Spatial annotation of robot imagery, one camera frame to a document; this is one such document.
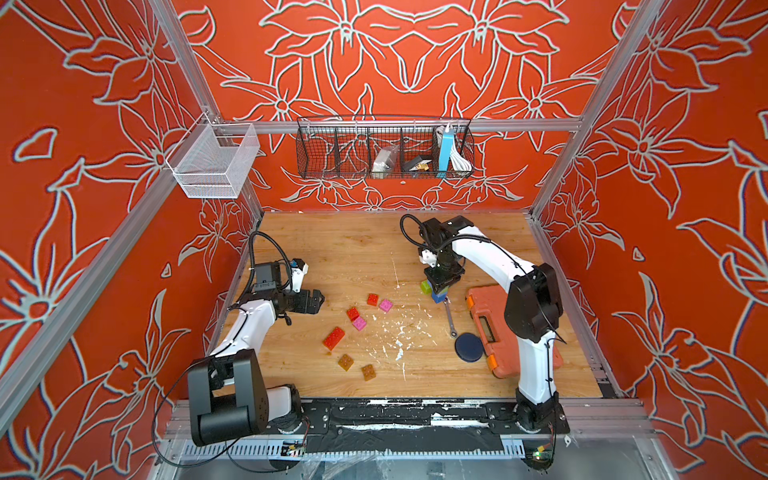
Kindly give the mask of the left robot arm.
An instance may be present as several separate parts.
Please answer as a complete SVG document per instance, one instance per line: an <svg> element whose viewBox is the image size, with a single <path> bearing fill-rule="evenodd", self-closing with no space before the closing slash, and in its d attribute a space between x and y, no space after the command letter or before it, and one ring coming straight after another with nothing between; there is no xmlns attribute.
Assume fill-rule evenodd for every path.
<svg viewBox="0 0 768 480"><path fill-rule="evenodd" d="M258 353L270 328L288 314L317 314L322 292L302 287L308 265L288 261L291 279L280 264L259 263L249 285L233 305L237 319L221 344L187 374L191 437L198 447L262 434L268 428L293 433L303 423L298 389L293 384L269 388Z"/></svg>

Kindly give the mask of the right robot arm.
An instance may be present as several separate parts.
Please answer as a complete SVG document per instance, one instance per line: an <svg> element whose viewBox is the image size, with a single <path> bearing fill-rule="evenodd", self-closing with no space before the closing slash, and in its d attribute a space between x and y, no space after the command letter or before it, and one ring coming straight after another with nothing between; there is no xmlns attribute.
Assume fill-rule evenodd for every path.
<svg viewBox="0 0 768 480"><path fill-rule="evenodd" d="M470 220L457 216L441 222L421 221L411 214L418 240L406 239L418 248L424 274L434 295L440 295L465 274L471 262L507 294L504 322L517 338L520 375L515 391L516 421L526 432L556 425L559 396L554 380L554 345L563 314L562 300L554 269L533 264L512 254L484 235Z"/></svg>

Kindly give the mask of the dark blue lego brick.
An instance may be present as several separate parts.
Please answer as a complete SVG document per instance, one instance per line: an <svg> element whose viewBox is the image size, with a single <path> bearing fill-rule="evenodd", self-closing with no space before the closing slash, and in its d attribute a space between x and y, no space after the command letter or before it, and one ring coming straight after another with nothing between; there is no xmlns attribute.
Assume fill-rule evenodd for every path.
<svg viewBox="0 0 768 480"><path fill-rule="evenodd" d="M447 298L448 291L432 292L431 297L436 304L442 303Z"/></svg>

